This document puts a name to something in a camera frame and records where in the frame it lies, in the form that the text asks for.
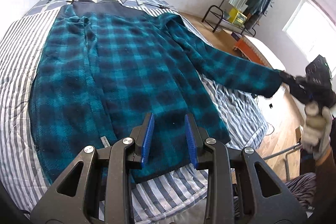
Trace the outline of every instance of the wooden floor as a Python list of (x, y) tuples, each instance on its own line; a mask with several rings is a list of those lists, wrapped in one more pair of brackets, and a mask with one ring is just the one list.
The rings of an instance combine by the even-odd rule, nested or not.
[[(223, 31), (212, 33), (206, 23), (201, 23), (201, 18), (184, 13), (181, 14), (186, 17), (215, 48), (236, 56), (241, 56), (241, 53), (232, 49), (235, 41), (231, 36), (227, 36)], [(279, 92), (271, 99), (259, 98), (258, 101), (258, 106), (262, 114), (270, 124), (267, 133), (270, 135), (264, 138), (260, 147), (257, 149), (261, 157), (277, 153), (295, 145), (297, 143), (295, 129), (299, 125), (303, 125), (302, 116), (292, 96), (285, 87), (282, 88), (284, 90), (283, 93)], [(282, 154), (267, 161), (268, 165), (283, 181), (286, 180), (284, 159), (285, 154)], [(289, 155), (288, 160), (290, 178), (297, 177), (299, 175), (299, 151)]]

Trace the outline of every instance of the brown sleeve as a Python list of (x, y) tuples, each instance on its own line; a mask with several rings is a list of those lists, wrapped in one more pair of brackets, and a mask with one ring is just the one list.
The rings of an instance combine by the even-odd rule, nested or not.
[(316, 208), (336, 196), (336, 165), (332, 151), (326, 160), (316, 167), (315, 173), (316, 193), (313, 206)]

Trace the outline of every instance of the person's arm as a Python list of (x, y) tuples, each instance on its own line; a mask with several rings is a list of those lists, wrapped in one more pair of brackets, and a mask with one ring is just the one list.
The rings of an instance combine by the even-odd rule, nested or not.
[(306, 151), (313, 153), (315, 159), (316, 192), (313, 206), (316, 209), (336, 197), (336, 164), (329, 137), (333, 118), (326, 107), (319, 115), (319, 107), (314, 102), (306, 105), (305, 112), (307, 118), (301, 143)]

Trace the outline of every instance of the window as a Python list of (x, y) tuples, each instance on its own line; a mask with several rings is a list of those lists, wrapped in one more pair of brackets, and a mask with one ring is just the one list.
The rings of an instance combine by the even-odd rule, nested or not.
[(317, 55), (327, 59), (332, 76), (336, 74), (336, 27), (308, 0), (301, 0), (283, 31), (294, 41), (309, 62)]

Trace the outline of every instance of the yellow box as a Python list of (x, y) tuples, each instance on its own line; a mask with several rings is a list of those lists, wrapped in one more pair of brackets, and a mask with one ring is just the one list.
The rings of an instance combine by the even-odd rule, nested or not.
[(233, 25), (237, 25), (241, 27), (245, 21), (247, 20), (247, 17), (243, 15), (239, 10), (236, 8), (232, 8), (229, 12), (230, 18), (228, 19), (228, 22), (232, 23)]

